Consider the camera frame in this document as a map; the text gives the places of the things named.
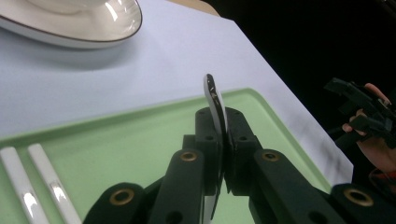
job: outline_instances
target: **saucer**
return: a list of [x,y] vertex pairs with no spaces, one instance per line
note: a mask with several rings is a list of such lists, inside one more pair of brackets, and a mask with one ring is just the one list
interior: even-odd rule
[[1,0],[0,27],[53,45],[100,49],[118,45],[136,34],[142,11],[135,0],[109,0],[103,6],[59,14],[27,0]]

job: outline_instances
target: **table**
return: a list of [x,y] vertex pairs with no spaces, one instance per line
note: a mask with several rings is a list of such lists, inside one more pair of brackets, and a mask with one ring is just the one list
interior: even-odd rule
[[0,30],[0,138],[203,95],[251,88],[332,185],[352,164],[230,20],[168,1],[139,2],[139,32],[109,49],[66,49]]

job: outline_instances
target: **dark floor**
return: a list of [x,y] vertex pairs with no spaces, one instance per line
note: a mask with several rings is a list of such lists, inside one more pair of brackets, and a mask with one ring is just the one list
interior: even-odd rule
[[[375,0],[205,1],[238,24],[325,130],[348,119],[338,111],[347,99],[323,89],[332,77],[394,88],[396,22]],[[355,154],[354,178],[365,182],[373,167]]]

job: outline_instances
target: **person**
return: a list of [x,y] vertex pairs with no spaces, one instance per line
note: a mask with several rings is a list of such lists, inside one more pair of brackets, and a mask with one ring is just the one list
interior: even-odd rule
[[[374,84],[367,83],[364,89],[378,96],[385,105],[391,105],[389,98]],[[362,109],[349,119],[352,121],[357,116],[366,116]],[[360,135],[366,133],[354,130],[349,123],[342,125],[344,132],[358,132]],[[370,161],[375,169],[369,174],[370,182],[386,198],[396,203],[396,148],[389,148],[381,137],[372,136],[364,141],[358,141],[357,145],[364,156]]]

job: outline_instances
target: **cup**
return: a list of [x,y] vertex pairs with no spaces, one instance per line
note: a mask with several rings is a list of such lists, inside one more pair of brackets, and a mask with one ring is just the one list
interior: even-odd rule
[[91,10],[102,6],[108,0],[27,0],[38,7],[46,10],[62,13],[73,14],[82,10]]

